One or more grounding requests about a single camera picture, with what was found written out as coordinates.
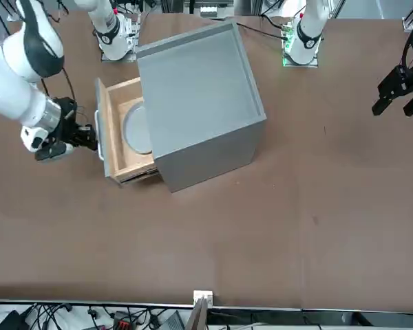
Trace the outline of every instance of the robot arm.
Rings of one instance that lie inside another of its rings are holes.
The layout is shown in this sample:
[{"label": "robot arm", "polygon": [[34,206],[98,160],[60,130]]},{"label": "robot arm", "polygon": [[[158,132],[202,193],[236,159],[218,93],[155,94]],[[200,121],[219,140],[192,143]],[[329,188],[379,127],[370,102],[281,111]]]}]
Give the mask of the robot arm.
[{"label": "robot arm", "polygon": [[120,60],[133,48],[131,19],[115,14],[109,0],[75,0],[75,3],[88,12],[100,48],[109,60]]},{"label": "robot arm", "polygon": [[307,1],[303,17],[294,21],[294,37],[287,51],[293,62],[306,65],[312,61],[329,13],[328,0]]},{"label": "robot arm", "polygon": [[37,160],[70,153],[77,146],[96,150],[90,125],[76,123],[76,103],[50,99],[36,82],[59,73],[64,56],[61,40],[37,0],[18,0],[23,26],[0,42],[0,114],[18,120],[21,139]]}]

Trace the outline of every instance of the black cable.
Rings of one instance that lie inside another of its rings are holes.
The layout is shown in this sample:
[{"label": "black cable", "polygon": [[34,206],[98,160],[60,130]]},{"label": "black cable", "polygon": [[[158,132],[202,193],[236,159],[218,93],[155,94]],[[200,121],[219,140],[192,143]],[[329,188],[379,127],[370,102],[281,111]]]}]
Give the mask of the black cable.
[{"label": "black cable", "polygon": [[304,5],[303,7],[301,7],[301,9],[300,9],[298,12],[296,12],[293,17],[296,17],[305,7],[306,7],[306,5]]},{"label": "black cable", "polygon": [[8,29],[8,27],[6,26],[4,20],[1,18],[1,16],[0,16],[0,22],[1,22],[2,26],[3,26],[3,28],[5,29],[6,33],[8,34],[8,36],[10,36],[11,33],[9,32],[9,29]]},{"label": "black cable", "polygon": [[249,26],[244,25],[244,24],[241,24],[241,23],[237,23],[237,25],[243,26],[244,28],[250,29],[250,30],[252,30],[252,31],[259,32],[259,33],[264,34],[264,35],[266,35],[266,36],[272,36],[273,38],[281,39],[281,40],[284,40],[284,41],[287,41],[287,40],[288,40],[288,38],[286,38],[285,36],[278,36],[278,35],[276,35],[276,34],[271,34],[271,33],[265,32],[265,31],[257,30],[257,29],[255,29],[255,28],[253,28],[253,27],[249,27]]},{"label": "black cable", "polygon": [[2,0],[0,0],[0,4],[3,8],[5,8],[5,10],[8,12],[9,15],[12,16],[11,12],[9,11],[8,7],[5,6],[5,4],[2,2]]},{"label": "black cable", "polygon": [[124,3],[124,8],[121,7],[121,9],[125,10],[126,13],[134,14],[134,12],[132,12],[130,9],[127,9],[127,4],[126,3]]},{"label": "black cable", "polygon": [[48,317],[46,318],[46,320],[44,321],[44,323],[46,324],[46,329],[49,328],[49,322],[52,320],[54,321],[54,324],[56,326],[56,328],[58,330],[61,330],[60,326],[58,325],[56,318],[55,318],[55,312],[58,311],[58,308],[56,310],[54,310],[54,308],[52,306],[49,306],[48,308],[46,308],[46,306],[43,306],[45,312],[47,313]]},{"label": "black cable", "polygon": [[283,1],[283,0],[277,0],[275,3],[273,3],[273,4],[271,5],[271,7],[269,7],[269,8],[266,9],[263,13],[261,13],[260,16],[265,15],[269,10],[273,9],[273,8],[275,7],[275,5],[277,5],[277,4],[278,4],[279,2],[281,2],[281,1]]},{"label": "black cable", "polygon": [[129,319],[130,319],[130,329],[133,329],[133,320],[131,319],[130,307],[128,306],[127,306],[127,313],[129,314]]},{"label": "black cable", "polygon": [[92,318],[92,322],[94,323],[95,329],[99,329],[99,327],[98,327],[98,325],[96,324],[96,321],[95,321],[95,319],[94,319],[94,316],[91,315],[90,317]]},{"label": "black cable", "polygon": [[43,85],[44,92],[46,93],[46,95],[47,95],[48,97],[50,97],[49,91],[47,90],[47,86],[46,86],[46,83],[44,82],[44,79],[41,79],[41,84]]},{"label": "black cable", "polygon": [[72,98],[76,101],[74,88],[72,87],[72,83],[70,82],[69,75],[67,74],[66,69],[64,67],[63,67],[63,73],[64,73],[64,76],[66,77],[67,84],[69,85],[70,93],[72,94]]},{"label": "black cable", "polygon": [[16,14],[20,14],[19,12],[17,12],[17,10],[14,8],[14,6],[11,4],[9,0],[6,0],[6,3],[12,9],[13,12],[15,12]]},{"label": "black cable", "polygon": [[242,318],[240,316],[236,316],[236,315],[233,315],[233,314],[222,313],[222,312],[219,312],[219,311],[210,311],[210,313],[214,314],[214,315],[228,316],[230,318],[238,318],[239,320],[244,320],[246,322],[246,318]]},{"label": "black cable", "polygon": [[41,317],[40,310],[41,310],[41,306],[39,306],[39,310],[38,310],[38,313],[37,313],[37,316],[36,316],[36,324],[38,325],[39,330],[41,330],[41,326],[40,326],[40,317]]},{"label": "black cable", "polygon": [[195,0],[190,0],[190,14],[194,14],[194,2]]},{"label": "black cable", "polygon": [[275,23],[272,21],[272,19],[269,18],[269,17],[267,17],[265,14],[260,15],[260,16],[263,17],[263,18],[265,18],[265,19],[267,19],[268,22],[269,22],[269,24],[271,24],[274,28],[277,28],[277,29],[282,29],[282,28],[283,28],[283,24],[280,24],[280,25],[275,24]]},{"label": "black cable", "polygon": [[[89,118],[87,118],[87,116],[86,116],[84,113],[82,113],[82,112],[76,112],[76,113],[79,113],[80,115],[84,116],[85,119],[86,119],[87,121],[89,121]],[[104,306],[103,306],[103,309],[104,309],[104,311],[107,313],[107,315],[110,316],[110,318],[115,318],[114,313],[109,313],[109,311],[107,310],[107,308],[104,307]]]}]

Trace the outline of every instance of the white bracket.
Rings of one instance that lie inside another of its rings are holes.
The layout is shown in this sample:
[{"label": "white bracket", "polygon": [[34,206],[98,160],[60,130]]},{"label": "white bracket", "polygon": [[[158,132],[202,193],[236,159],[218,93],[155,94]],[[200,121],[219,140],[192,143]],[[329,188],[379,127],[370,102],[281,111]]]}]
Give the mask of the white bracket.
[{"label": "white bracket", "polygon": [[193,305],[197,303],[199,299],[205,298],[208,308],[213,308],[213,292],[207,290],[194,290],[193,291]]}]

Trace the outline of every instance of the wooden drawer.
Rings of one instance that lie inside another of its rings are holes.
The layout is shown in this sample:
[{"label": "wooden drawer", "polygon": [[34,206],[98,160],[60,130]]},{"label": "wooden drawer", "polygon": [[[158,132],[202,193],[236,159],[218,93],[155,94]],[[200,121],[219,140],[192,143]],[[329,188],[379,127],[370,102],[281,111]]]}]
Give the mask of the wooden drawer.
[{"label": "wooden drawer", "polygon": [[123,120],[130,108],[143,101],[140,78],[106,87],[96,81],[98,109],[95,112],[98,153],[104,161],[106,176],[120,184],[158,173],[153,155],[133,151],[122,135]]}]

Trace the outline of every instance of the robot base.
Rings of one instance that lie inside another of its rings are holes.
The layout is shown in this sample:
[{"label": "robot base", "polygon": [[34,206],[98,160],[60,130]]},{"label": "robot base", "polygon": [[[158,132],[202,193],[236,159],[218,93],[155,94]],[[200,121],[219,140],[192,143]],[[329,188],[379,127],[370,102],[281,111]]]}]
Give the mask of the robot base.
[{"label": "robot base", "polygon": [[310,63],[305,64],[305,65],[300,65],[294,62],[293,60],[290,59],[289,55],[286,53],[286,50],[290,47],[290,40],[293,39],[294,37],[294,28],[293,24],[289,22],[286,24],[286,28],[284,31],[282,31],[282,36],[285,36],[288,38],[288,41],[282,41],[282,53],[283,53],[283,66],[284,67],[318,67],[318,47],[317,46],[317,52],[315,53],[314,58],[311,60]]},{"label": "robot base", "polygon": [[101,55],[101,61],[103,62],[126,62],[126,63],[132,63],[136,60],[136,49],[138,48],[138,43],[139,43],[139,33],[140,33],[140,12],[137,14],[137,19],[136,21],[133,22],[133,20],[129,17],[125,18],[125,26],[126,26],[126,34],[132,35],[133,36],[128,36],[126,38],[127,42],[129,45],[131,45],[131,50],[129,50],[125,56],[120,59],[120,60],[110,60],[104,55],[104,53]]}]

